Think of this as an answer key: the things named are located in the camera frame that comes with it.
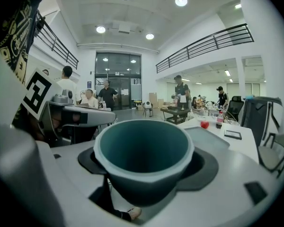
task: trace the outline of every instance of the teal cup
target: teal cup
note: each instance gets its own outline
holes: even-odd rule
[[[186,131],[157,120],[113,124],[97,136],[94,146],[113,187],[140,207],[158,203],[173,190],[194,149]]]

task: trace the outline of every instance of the foot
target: foot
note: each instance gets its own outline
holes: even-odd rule
[[[142,209],[139,207],[134,207],[131,210],[128,210],[127,213],[131,216],[132,220],[138,218],[142,214]]]

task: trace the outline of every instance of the fluorescent light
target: fluorescent light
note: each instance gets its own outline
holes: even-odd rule
[[[98,26],[98,27],[96,28],[96,31],[97,31],[98,33],[100,33],[100,34],[103,34],[103,33],[105,32],[105,28],[104,28],[103,26]]]
[[[179,6],[179,7],[183,7],[187,4],[187,0],[175,0],[175,3]]]
[[[229,70],[225,70],[225,73],[226,73],[226,75],[227,75],[228,77],[231,76],[231,74],[229,73]]]
[[[153,34],[147,34],[146,39],[152,40],[155,36]]]

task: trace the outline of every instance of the plastic bottle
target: plastic bottle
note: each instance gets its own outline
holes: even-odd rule
[[[223,111],[220,111],[219,116],[217,117],[216,128],[220,129],[222,127],[223,119]]]
[[[103,105],[103,109],[106,110],[106,103],[105,103],[105,101],[103,101],[102,105]]]

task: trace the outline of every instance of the red apple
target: red apple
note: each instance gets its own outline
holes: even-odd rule
[[[201,127],[204,129],[207,129],[209,126],[209,122],[208,121],[201,121]]]

